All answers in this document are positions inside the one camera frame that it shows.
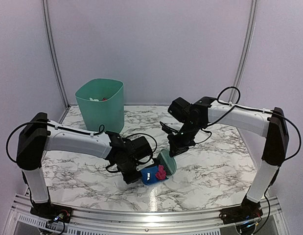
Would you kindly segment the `blue plastic dustpan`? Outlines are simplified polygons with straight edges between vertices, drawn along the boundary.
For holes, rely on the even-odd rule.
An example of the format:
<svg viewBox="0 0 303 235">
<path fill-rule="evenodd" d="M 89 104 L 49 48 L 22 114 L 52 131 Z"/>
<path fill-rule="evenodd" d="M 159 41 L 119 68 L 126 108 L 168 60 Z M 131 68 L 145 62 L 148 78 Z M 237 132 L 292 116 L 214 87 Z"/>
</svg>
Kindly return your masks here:
<svg viewBox="0 0 303 235">
<path fill-rule="evenodd" d="M 144 185 L 152 185 L 152 184 L 155 184 L 155 183 L 158 183 L 158 182 L 162 182 L 162 181 L 165 181 L 168 179 L 168 176 L 166 175 L 166 179 L 165 180 L 162 180 L 162 181 L 159 181 L 155 174 L 157 173 L 158 171 L 158 165 L 156 166 L 153 166 L 153 167 L 150 167 L 150 168 L 144 168 L 142 169 L 140 172 L 142 173 L 142 178 L 141 178 L 141 181 Z"/>
</svg>

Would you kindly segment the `teal hand brush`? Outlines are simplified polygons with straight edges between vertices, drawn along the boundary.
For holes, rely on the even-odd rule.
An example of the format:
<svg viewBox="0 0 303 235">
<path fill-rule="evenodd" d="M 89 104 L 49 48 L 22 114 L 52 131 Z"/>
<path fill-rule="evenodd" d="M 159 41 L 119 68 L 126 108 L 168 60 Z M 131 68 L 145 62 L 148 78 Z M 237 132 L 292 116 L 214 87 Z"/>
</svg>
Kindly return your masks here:
<svg viewBox="0 0 303 235">
<path fill-rule="evenodd" d="M 158 156 L 157 160 L 160 165 L 164 167 L 167 175 L 174 175 L 177 170 L 177 164 L 174 158 L 170 157 L 169 151 L 167 149 L 162 149 Z"/>
</svg>

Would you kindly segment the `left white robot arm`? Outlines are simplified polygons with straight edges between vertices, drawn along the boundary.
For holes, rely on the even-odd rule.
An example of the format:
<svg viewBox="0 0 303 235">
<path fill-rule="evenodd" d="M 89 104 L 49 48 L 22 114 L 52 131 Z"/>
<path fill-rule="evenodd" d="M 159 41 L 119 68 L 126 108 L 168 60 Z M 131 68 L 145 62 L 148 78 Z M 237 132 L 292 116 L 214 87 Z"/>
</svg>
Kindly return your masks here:
<svg viewBox="0 0 303 235">
<path fill-rule="evenodd" d="M 67 152 L 89 155 L 107 161 L 106 170 L 121 173 L 127 184 L 142 177 L 141 171 L 154 164 L 155 147 L 148 134 L 133 134 L 127 138 L 105 129 L 101 124 L 95 131 L 72 128 L 37 113 L 31 121 L 20 124 L 8 135 L 5 151 L 10 161 L 22 171 L 30 190 L 32 207 L 46 218 L 55 216 L 42 169 L 45 152 Z"/>
</svg>

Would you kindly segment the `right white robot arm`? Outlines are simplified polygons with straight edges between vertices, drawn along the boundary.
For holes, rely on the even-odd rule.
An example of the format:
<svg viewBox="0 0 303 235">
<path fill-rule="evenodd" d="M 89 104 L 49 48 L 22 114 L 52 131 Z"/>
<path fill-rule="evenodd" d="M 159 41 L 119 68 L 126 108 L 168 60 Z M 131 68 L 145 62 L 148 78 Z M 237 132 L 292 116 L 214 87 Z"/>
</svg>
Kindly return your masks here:
<svg viewBox="0 0 303 235">
<path fill-rule="evenodd" d="M 243 200 L 244 203 L 237 208 L 237 215 L 241 219 L 248 219 L 256 212 L 256 204 L 260 202 L 286 160 L 289 134 L 282 109 L 276 107 L 270 111 L 238 106 L 205 96 L 195 103 L 189 103 L 179 97 L 172 101 L 168 113 L 182 123 L 176 133 L 167 136 L 171 157 L 187 152 L 190 147 L 196 145 L 195 136 L 200 129 L 207 129 L 215 124 L 265 138 L 261 163 Z"/>
</svg>

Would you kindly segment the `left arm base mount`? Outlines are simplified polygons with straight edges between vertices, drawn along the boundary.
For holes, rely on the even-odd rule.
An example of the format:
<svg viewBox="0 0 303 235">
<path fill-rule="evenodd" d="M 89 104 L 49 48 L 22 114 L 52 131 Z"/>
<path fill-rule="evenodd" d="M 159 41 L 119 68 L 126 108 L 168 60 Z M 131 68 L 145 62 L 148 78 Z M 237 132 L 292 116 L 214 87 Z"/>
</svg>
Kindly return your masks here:
<svg viewBox="0 0 303 235">
<path fill-rule="evenodd" d="M 71 207 L 54 204 L 50 199 L 45 203 L 35 203 L 30 197 L 30 202 L 32 204 L 30 210 L 32 215 L 49 219 L 54 222 L 61 220 L 65 223 L 69 223 L 71 220 Z"/>
</svg>

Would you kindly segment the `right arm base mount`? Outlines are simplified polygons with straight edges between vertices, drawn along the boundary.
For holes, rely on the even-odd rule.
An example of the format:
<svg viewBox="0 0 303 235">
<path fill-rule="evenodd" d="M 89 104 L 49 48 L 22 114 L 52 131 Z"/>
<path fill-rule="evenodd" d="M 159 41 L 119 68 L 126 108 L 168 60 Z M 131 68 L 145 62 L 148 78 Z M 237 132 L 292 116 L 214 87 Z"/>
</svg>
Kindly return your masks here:
<svg viewBox="0 0 303 235">
<path fill-rule="evenodd" d="M 240 205 L 221 209 L 219 214 L 223 224 L 242 222 L 262 216 L 263 212 L 260 202 L 255 203 L 249 200 L 247 196 L 243 198 Z"/>
</svg>

